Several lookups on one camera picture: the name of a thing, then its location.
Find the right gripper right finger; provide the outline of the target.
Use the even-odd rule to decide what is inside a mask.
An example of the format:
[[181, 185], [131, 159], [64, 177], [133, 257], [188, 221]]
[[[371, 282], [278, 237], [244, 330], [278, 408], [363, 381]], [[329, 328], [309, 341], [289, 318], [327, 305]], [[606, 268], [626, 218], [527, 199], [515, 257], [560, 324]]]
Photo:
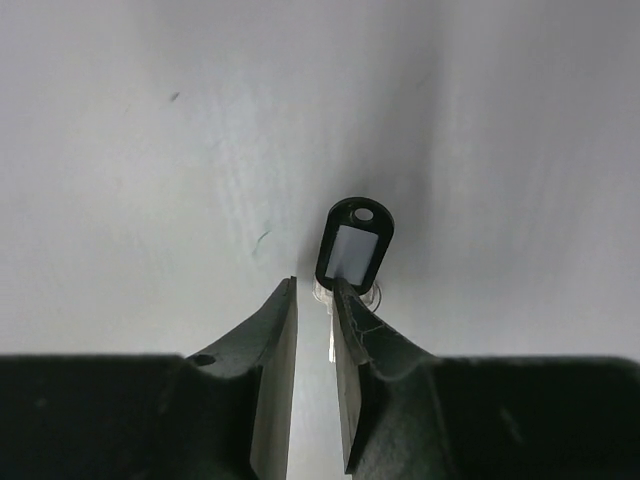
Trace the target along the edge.
[[333, 288], [344, 468], [355, 479], [635, 479], [639, 366], [436, 356]]

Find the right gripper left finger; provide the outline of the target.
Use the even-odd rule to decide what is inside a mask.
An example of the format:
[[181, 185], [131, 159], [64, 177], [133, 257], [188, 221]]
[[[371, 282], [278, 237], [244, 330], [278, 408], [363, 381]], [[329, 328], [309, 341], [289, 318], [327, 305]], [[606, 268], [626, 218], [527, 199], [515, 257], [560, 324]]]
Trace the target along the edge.
[[5, 479], [283, 479], [297, 282], [180, 355], [5, 355]]

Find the black tag key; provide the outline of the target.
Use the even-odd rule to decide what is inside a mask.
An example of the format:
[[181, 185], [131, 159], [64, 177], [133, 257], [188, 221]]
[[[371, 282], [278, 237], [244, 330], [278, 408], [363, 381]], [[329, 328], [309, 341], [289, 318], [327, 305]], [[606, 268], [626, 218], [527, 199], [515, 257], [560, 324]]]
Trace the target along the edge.
[[316, 261], [312, 292], [333, 314], [334, 280], [346, 280], [370, 310], [378, 309], [382, 293], [377, 274], [394, 235], [395, 222], [381, 203], [348, 197], [327, 215]]

